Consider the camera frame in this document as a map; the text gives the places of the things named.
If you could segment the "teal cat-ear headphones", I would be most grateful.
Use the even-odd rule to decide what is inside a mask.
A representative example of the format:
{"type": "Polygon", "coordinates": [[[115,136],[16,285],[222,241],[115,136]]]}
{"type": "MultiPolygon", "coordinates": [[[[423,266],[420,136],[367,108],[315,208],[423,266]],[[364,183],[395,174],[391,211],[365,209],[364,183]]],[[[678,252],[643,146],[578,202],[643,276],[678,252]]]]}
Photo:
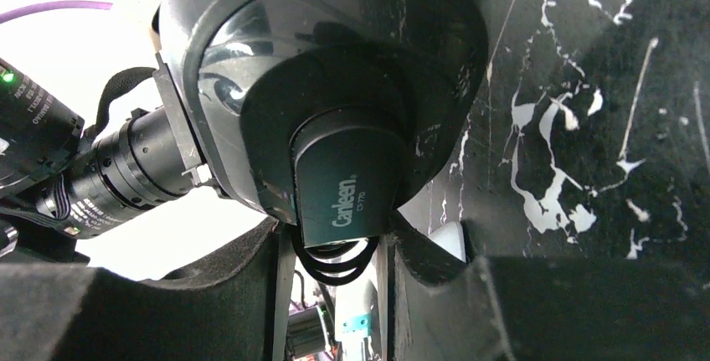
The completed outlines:
{"type": "MultiPolygon", "coordinates": [[[[466,260],[465,227],[449,222],[431,231],[428,238],[459,260],[466,260]]],[[[338,360],[381,360],[379,327],[378,261],[373,255],[356,280],[336,289],[334,332],[338,360]]]]}

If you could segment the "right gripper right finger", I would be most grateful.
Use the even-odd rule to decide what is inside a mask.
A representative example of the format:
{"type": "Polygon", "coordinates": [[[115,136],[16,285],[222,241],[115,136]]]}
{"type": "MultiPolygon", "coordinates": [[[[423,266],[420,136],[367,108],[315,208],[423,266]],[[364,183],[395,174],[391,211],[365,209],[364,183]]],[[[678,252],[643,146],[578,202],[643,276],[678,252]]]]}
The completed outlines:
{"type": "Polygon", "coordinates": [[[709,294],[679,265],[480,257],[400,214],[382,238],[386,360],[706,360],[709,294]]]}

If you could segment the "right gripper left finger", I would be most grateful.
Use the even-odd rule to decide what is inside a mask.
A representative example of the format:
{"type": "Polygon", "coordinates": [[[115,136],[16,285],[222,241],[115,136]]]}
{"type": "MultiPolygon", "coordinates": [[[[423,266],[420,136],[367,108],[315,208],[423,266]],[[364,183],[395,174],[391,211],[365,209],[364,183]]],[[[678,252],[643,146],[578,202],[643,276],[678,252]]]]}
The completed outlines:
{"type": "Polygon", "coordinates": [[[289,230],[273,219],[168,280],[3,264],[1,357],[281,360],[293,269],[289,230]]]}

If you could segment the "black headphones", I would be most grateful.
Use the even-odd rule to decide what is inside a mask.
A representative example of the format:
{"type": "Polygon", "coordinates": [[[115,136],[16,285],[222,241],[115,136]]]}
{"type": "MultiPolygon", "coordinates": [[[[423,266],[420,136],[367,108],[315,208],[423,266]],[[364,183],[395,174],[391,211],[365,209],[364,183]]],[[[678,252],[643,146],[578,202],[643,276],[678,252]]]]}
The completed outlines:
{"type": "Polygon", "coordinates": [[[162,0],[162,55],[229,198],[306,248],[381,235],[447,163],[486,0],[162,0]]]}

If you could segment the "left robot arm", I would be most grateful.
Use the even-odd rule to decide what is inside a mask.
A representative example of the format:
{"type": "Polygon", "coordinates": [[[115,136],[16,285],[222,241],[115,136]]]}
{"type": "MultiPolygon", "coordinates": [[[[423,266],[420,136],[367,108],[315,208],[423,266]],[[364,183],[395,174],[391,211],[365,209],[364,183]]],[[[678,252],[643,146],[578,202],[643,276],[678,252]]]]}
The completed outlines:
{"type": "Polygon", "coordinates": [[[8,62],[1,64],[1,259],[84,263],[94,239],[204,184],[203,161],[165,64],[112,76],[95,123],[8,62]],[[153,80],[162,105],[112,133],[111,104],[153,80]]]}

